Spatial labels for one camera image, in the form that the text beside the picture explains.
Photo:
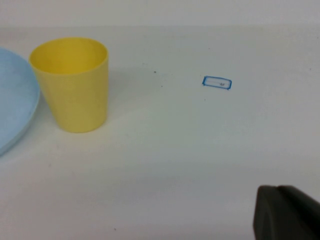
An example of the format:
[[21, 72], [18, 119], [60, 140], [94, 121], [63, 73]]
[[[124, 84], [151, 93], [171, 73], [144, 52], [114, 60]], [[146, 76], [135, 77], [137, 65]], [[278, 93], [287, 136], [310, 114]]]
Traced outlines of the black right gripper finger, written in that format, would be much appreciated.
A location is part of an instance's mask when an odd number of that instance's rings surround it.
[[318, 240], [320, 203], [291, 185], [261, 185], [253, 231], [256, 240]]

